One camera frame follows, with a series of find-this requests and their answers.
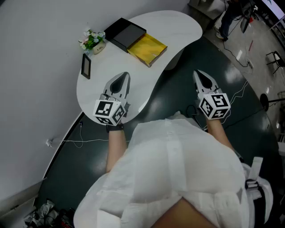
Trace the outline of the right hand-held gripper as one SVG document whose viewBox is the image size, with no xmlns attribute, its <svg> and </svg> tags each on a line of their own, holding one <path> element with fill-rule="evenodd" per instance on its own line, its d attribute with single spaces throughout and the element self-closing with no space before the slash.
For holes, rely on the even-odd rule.
<svg viewBox="0 0 285 228">
<path fill-rule="evenodd" d="M 226 93 L 221 93 L 217 82 L 209 74 L 201 70 L 194 70 L 193 80 L 198 97 L 199 109 L 208 120 L 221 119 L 231 109 Z"/>
</svg>

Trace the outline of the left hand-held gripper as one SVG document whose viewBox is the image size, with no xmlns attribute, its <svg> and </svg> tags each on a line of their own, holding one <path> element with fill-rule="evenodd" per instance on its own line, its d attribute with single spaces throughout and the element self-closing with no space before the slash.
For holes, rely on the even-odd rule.
<svg viewBox="0 0 285 228">
<path fill-rule="evenodd" d="M 105 85 L 100 99 L 96 100 L 93 116 L 101 125 L 117 126 L 127 116 L 129 103 L 126 97 L 130 88 L 130 74 L 122 72 Z"/>
</svg>

